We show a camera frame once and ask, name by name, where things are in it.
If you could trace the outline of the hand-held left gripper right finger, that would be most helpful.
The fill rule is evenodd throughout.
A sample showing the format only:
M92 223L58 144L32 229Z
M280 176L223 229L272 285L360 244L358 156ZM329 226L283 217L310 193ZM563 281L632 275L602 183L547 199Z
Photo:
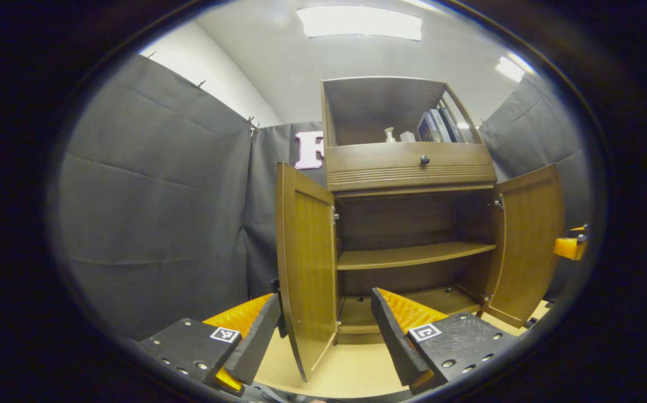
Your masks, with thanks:
M519 340L473 313L441 313L382 288L371 290L371 311L398 380L410 392L485 369Z

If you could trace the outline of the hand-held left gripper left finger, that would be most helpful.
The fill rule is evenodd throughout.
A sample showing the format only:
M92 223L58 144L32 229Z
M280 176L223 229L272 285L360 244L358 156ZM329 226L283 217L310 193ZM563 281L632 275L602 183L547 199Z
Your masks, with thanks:
M178 319L138 347L196 383L243 392L254 382L280 317L279 296L268 293L204 321Z

